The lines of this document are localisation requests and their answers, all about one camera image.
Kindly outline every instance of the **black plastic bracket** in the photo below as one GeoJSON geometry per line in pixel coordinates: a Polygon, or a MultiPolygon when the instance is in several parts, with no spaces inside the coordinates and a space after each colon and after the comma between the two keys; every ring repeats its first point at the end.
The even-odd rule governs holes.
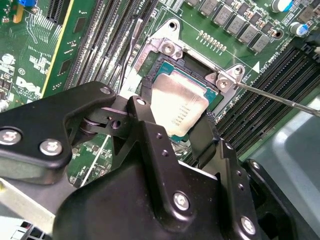
{"type": "Polygon", "coordinates": [[[320,239],[261,164],[247,159],[242,166],[248,174],[259,225],[269,239],[320,239]]]}
{"type": "Polygon", "coordinates": [[[220,181],[221,232],[230,239],[260,239],[247,174],[238,163],[235,149],[220,138],[205,113],[190,130],[189,140],[199,168],[216,175],[220,181]]]}
{"type": "Polygon", "coordinates": [[[193,221],[196,212],[187,181],[181,172],[167,132],[155,123],[150,104],[133,96],[127,102],[127,111],[133,117],[131,132],[113,156],[112,170],[119,168],[134,148],[141,149],[154,213],[165,229],[184,231],[193,221]],[[175,194],[186,197],[187,209],[175,204],[175,194]]]}
{"type": "Polygon", "coordinates": [[[100,82],[90,82],[1,113],[0,130],[14,130],[21,139],[0,144],[0,176],[37,184],[58,181],[72,157],[71,143],[93,109],[109,107],[116,94],[100,82]],[[46,155],[40,144],[61,145],[58,155],[46,155]]]}

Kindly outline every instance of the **white label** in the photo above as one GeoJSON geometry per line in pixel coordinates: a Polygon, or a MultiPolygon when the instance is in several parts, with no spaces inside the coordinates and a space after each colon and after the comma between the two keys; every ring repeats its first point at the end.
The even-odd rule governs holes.
{"type": "Polygon", "coordinates": [[[18,76],[15,84],[19,87],[26,88],[29,92],[33,92],[37,96],[41,96],[40,87],[35,86],[32,82],[26,82],[22,77],[18,76]]]}

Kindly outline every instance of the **green circuit board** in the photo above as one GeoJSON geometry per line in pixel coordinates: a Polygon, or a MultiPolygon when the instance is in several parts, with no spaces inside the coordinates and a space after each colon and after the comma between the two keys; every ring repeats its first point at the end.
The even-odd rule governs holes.
{"type": "MultiPolygon", "coordinates": [[[[152,4],[147,0],[70,0],[64,1],[67,6],[63,18],[54,22],[49,12],[50,6],[57,2],[38,0],[33,7],[24,7],[19,22],[14,21],[21,11],[18,2],[0,2],[0,94],[4,93],[2,96],[8,103],[7,109],[93,79],[117,87],[121,61],[134,28],[135,18],[127,17],[128,12],[132,16],[142,18],[149,14],[150,17],[143,23],[140,37],[133,48],[128,77],[123,86],[137,94],[142,77],[159,57],[159,53],[151,52],[139,71],[135,72],[133,69],[140,61],[139,54],[148,38],[170,19],[179,21],[180,41],[220,69],[227,70],[241,64],[245,69],[242,81],[247,84],[256,81],[293,39],[291,23],[307,24],[309,31],[319,27],[317,13],[312,12],[308,19],[303,15],[312,0],[296,0],[290,11],[277,13],[271,10],[272,0],[225,0],[218,1],[216,10],[207,15],[202,12],[205,0],[152,1],[156,5],[151,10],[148,7],[152,4]],[[238,10],[243,5],[247,6],[246,14],[240,16],[238,10]],[[267,39],[266,46],[260,48],[240,42],[240,32],[230,34],[226,26],[217,24],[214,19],[222,8],[229,9],[233,18],[239,15],[245,26],[252,25],[256,34],[267,39]],[[252,21],[255,14],[259,14],[259,20],[252,21]],[[267,24],[271,24],[271,27],[264,31],[267,24]],[[105,31],[105,34],[99,36],[101,31],[105,31]],[[93,67],[81,67],[86,64],[93,64],[93,67]]],[[[243,92],[237,92],[232,99],[234,103],[243,92]]],[[[210,110],[217,104],[214,102],[210,105],[210,110]]],[[[219,122],[230,108],[226,104],[217,114],[216,121],[219,122]]],[[[98,135],[94,140],[73,149],[73,158],[68,167],[70,182],[81,186],[84,179],[87,183],[106,174],[111,164],[111,139],[98,135]]]]}

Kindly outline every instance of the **screw hole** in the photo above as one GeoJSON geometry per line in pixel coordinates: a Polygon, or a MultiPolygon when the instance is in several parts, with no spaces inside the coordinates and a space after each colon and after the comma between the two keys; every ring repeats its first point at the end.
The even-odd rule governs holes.
{"type": "Polygon", "coordinates": [[[162,151],[162,156],[168,157],[168,156],[169,156],[168,151],[167,151],[167,150],[163,150],[163,151],[162,151]]]}
{"type": "Polygon", "coordinates": [[[235,70],[234,70],[234,74],[235,75],[240,75],[243,73],[243,70],[241,67],[237,67],[235,70]]]}
{"type": "Polygon", "coordinates": [[[112,121],[112,122],[111,122],[111,127],[112,127],[113,129],[118,129],[118,128],[120,128],[120,125],[121,125],[121,122],[120,122],[120,121],[115,120],[115,121],[112,121]]]}
{"type": "Polygon", "coordinates": [[[238,188],[240,188],[242,191],[245,190],[244,186],[242,184],[238,184],[238,188]]]}
{"type": "Polygon", "coordinates": [[[172,21],[172,22],[169,23],[169,27],[174,31],[174,30],[177,29],[177,24],[172,21]]]}

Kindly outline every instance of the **ram slot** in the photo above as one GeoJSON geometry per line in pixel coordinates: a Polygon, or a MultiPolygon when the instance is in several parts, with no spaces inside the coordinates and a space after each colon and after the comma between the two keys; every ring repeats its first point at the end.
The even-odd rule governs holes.
{"type": "MultiPolygon", "coordinates": [[[[305,84],[297,91],[298,93],[301,93],[301,91],[304,90],[302,94],[297,95],[294,99],[292,99],[295,102],[302,101],[305,97],[308,96],[314,90],[319,84],[320,84],[320,76],[319,72],[316,76],[314,76],[314,80],[312,83],[308,84],[308,86],[305,86],[305,84]]],[[[244,154],[253,144],[255,144],[257,141],[261,139],[261,137],[267,133],[268,131],[272,130],[274,126],[281,120],[283,117],[285,117],[292,108],[286,105],[283,105],[281,103],[276,104],[277,111],[273,112],[272,115],[270,115],[268,118],[264,119],[264,122],[267,123],[264,126],[263,132],[259,131],[255,135],[250,135],[248,138],[246,137],[246,141],[241,141],[238,144],[236,144],[234,147],[237,149],[238,155],[241,156],[244,154]]]]}
{"type": "MultiPolygon", "coordinates": [[[[158,4],[158,0],[156,1],[145,1],[145,2],[141,2],[137,12],[134,14],[135,16],[137,16],[138,18],[142,19],[142,24],[140,26],[140,29],[138,31],[138,34],[136,36],[136,39],[139,38],[139,36],[141,35],[141,33],[143,32],[143,29],[145,28],[146,24],[148,23],[155,7],[158,4]]],[[[133,25],[130,26],[130,30],[129,30],[129,34],[128,36],[125,38],[125,40],[122,40],[122,47],[120,48],[120,52],[119,54],[116,56],[116,60],[114,61],[114,65],[115,66],[123,66],[124,65],[124,61],[126,58],[126,53],[128,51],[128,47],[131,41],[131,37],[133,34],[133,30],[134,27],[133,25]]],[[[103,78],[103,82],[107,82],[108,86],[111,88],[114,88],[116,85],[116,82],[118,81],[118,77],[115,76],[115,70],[116,68],[111,68],[111,70],[107,71],[105,69],[103,69],[101,71],[100,77],[103,78]]]]}
{"type": "Polygon", "coordinates": [[[81,48],[77,54],[72,70],[69,73],[68,81],[66,82],[65,89],[75,87],[79,84],[81,75],[85,66],[88,63],[89,56],[92,53],[92,47],[98,37],[101,25],[103,24],[108,12],[110,12],[111,0],[105,3],[105,0],[99,0],[96,4],[93,17],[91,18],[90,25],[82,41],[81,48]]]}
{"type": "MultiPolygon", "coordinates": [[[[315,72],[317,71],[317,68],[315,66],[306,66],[303,69],[303,74],[301,75],[296,81],[293,81],[293,84],[291,84],[289,87],[284,88],[283,92],[280,92],[279,95],[282,98],[285,99],[289,99],[289,100],[296,100],[297,98],[295,97],[296,94],[300,94],[304,92],[304,88],[306,89],[306,91],[309,89],[309,85],[313,86],[313,81],[312,83],[308,83],[306,82],[307,80],[311,79],[311,77],[315,74],[315,72]]],[[[263,127],[261,127],[263,124],[268,124],[268,122],[265,122],[265,119],[268,119],[271,116],[275,115],[275,112],[280,108],[280,107],[284,107],[284,105],[282,105],[281,103],[277,102],[277,101],[273,101],[270,100],[268,101],[268,104],[263,110],[263,113],[257,113],[250,121],[248,121],[247,125],[249,126],[247,128],[247,131],[242,131],[241,134],[239,134],[238,136],[236,136],[235,140],[232,140],[232,138],[230,138],[230,141],[232,141],[234,147],[239,146],[240,143],[242,142],[242,138],[244,138],[247,134],[250,134],[254,131],[258,131],[259,134],[260,133],[264,133],[263,128],[268,128],[267,125],[264,125],[263,127]]]]}
{"type": "Polygon", "coordinates": [[[101,67],[100,64],[100,68],[98,69],[98,71],[95,71],[94,75],[92,76],[92,78],[96,81],[104,82],[103,79],[106,79],[109,76],[108,71],[111,71],[114,67],[116,67],[114,63],[111,64],[111,60],[114,58],[115,54],[117,53],[117,50],[123,47],[121,44],[123,38],[128,37],[128,35],[126,36],[126,34],[128,33],[128,31],[130,31],[130,28],[132,28],[133,26],[134,20],[132,20],[132,18],[134,16],[135,10],[138,8],[138,2],[139,0],[132,1],[128,11],[125,13],[124,19],[121,21],[120,29],[117,31],[115,37],[112,39],[113,41],[111,43],[110,49],[106,49],[103,52],[106,59],[104,60],[105,62],[103,63],[103,67],[101,67]]]}
{"type": "Polygon", "coordinates": [[[94,75],[99,70],[100,64],[103,61],[103,54],[105,49],[108,49],[109,42],[114,37],[114,33],[118,30],[120,19],[123,17],[130,1],[113,1],[110,14],[103,23],[102,30],[97,38],[96,44],[93,49],[93,55],[87,63],[85,70],[81,76],[80,84],[94,81],[94,75]]]}
{"type": "MultiPolygon", "coordinates": [[[[298,55],[300,58],[304,58],[301,61],[291,61],[288,65],[285,72],[280,72],[277,74],[277,78],[280,78],[280,81],[276,81],[275,79],[272,79],[270,82],[273,84],[269,84],[268,87],[264,89],[264,91],[268,93],[272,93],[274,95],[279,95],[279,91],[284,88],[286,85],[290,84],[289,81],[297,74],[296,71],[294,71],[295,68],[300,69],[303,66],[307,64],[307,57],[303,56],[302,53],[298,55]]],[[[270,99],[266,98],[261,95],[256,94],[256,98],[254,101],[250,103],[251,107],[246,108],[241,113],[241,119],[243,119],[242,122],[236,121],[231,127],[228,128],[228,131],[225,133],[224,137],[228,138],[229,140],[232,140],[234,137],[237,136],[240,129],[238,129],[241,125],[246,124],[246,122],[250,121],[252,116],[262,111],[264,108],[264,105],[269,102],[270,99]]]]}
{"type": "MultiPolygon", "coordinates": [[[[279,56],[267,69],[260,75],[258,80],[252,85],[254,88],[265,90],[267,86],[272,82],[278,73],[280,73],[286,65],[288,65],[294,57],[299,54],[293,47],[288,47],[285,52],[279,56]]],[[[237,116],[242,114],[247,108],[250,107],[251,103],[258,97],[257,94],[246,91],[237,104],[227,112],[227,115],[217,124],[217,129],[220,134],[224,134],[227,129],[234,124],[237,116]]]]}

